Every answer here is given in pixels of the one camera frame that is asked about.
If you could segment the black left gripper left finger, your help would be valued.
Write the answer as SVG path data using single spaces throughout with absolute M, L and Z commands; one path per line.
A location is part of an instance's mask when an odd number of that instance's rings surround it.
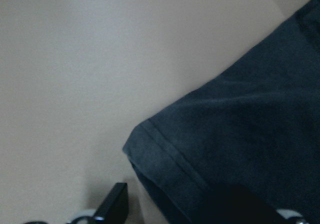
M 127 183 L 116 183 L 97 208 L 93 219 L 97 224 L 124 224 L 129 214 Z

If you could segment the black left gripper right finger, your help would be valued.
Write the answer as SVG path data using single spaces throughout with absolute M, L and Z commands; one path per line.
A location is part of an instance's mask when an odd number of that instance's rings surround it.
M 241 185 L 222 186 L 214 198 L 216 224 L 286 224 L 287 220 Z

